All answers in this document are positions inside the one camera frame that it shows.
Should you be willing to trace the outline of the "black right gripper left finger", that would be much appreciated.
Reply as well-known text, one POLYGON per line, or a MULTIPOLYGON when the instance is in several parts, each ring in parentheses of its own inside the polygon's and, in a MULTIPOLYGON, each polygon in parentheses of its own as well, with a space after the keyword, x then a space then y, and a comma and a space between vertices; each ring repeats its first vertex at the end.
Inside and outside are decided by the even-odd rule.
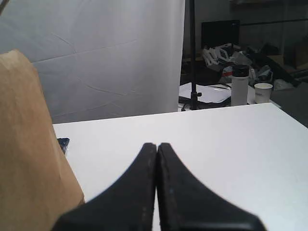
POLYGON ((125 173, 97 197, 62 215, 54 231, 150 231, 156 145, 145 143, 125 173))

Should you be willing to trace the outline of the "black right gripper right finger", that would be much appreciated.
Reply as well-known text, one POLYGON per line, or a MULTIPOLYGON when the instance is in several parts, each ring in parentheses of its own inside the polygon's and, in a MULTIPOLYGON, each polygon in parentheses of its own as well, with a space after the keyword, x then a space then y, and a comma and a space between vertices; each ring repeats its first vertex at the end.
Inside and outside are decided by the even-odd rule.
POLYGON ((169 143, 158 147, 156 188, 163 231, 264 231, 261 220, 221 198, 182 163, 169 143))

